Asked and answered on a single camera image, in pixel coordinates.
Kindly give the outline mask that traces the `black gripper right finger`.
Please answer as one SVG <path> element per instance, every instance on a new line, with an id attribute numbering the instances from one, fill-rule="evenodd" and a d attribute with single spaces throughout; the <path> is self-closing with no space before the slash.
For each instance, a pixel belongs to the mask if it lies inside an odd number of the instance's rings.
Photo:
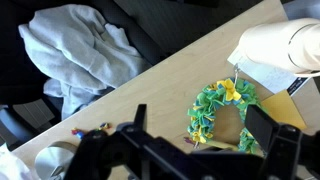
<path id="1" fill-rule="evenodd" d="M 279 125 L 257 105 L 247 108 L 245 127 L 253 135 L 264 151 L 268 151 Z"/>

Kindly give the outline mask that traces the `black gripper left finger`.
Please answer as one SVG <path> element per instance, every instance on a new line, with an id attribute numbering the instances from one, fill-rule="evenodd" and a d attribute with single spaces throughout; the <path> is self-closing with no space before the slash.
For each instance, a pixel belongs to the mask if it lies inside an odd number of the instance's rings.
<path id="1" fill-rule="evenodd" d="M 136 130 L 146 130 L 147 105 L 139 104 L 134 118 L 134 127 Z"/>

